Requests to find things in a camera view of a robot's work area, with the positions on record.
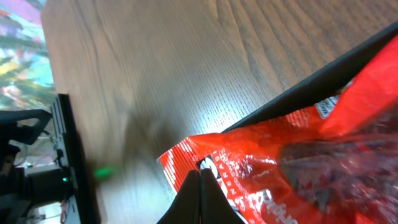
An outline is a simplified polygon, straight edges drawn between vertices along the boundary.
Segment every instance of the black device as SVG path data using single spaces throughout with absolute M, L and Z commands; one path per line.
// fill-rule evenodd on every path
M 68 96 L 58 95 L 51 112 L 0 111 L 0 223 L 17 223 L 30 209 L 54 202 L 65 205 L 62 223 L 100 222 Z M 19 124 L 32 118 L 37 119 L 33 126 Z M 20 149 L 10 140 L 33 144 L 51 118 L 57 168 L 25 174 L 14 165 Z
M 191 170 L 170 208 L 158 221 L 169 223 L 230 223 L 244 222 L 229 205 L 211 169 L 203 169 L 200 174 Z

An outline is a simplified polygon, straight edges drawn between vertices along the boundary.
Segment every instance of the red snack bag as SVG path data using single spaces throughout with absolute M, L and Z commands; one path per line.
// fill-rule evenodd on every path
M 160 157 L 170 184 L 178 191 L 189 170 L 211 168 L 248 223 L 398 223 L 397 46 L 341 96 L 185 138 Z

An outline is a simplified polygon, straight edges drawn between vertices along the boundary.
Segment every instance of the wood grain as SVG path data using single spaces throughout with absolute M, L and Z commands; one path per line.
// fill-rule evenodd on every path
M 48 0 L 55 86 L 70 95 L 103 223 L 172 201 L 156 158 L 220 132 L 398 18 L 396 1 Z

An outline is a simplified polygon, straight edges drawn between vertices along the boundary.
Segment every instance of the colorful poster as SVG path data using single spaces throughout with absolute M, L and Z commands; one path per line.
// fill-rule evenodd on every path
M 45 0 L 0 0 L 0 110 L 47 110 L 55 98 L 40 12 Z

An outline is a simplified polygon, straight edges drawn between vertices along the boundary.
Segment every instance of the green led light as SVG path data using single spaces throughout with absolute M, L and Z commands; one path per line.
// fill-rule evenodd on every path
M 102 169 L 97 169 L 94 171 L 94 176 L 97 179 L 105 179 L 107 177 L 110 177 L 111 175 L 113 175 L 115 172 L 115 169 L 113 169 L 112 167 L 104 167 Z

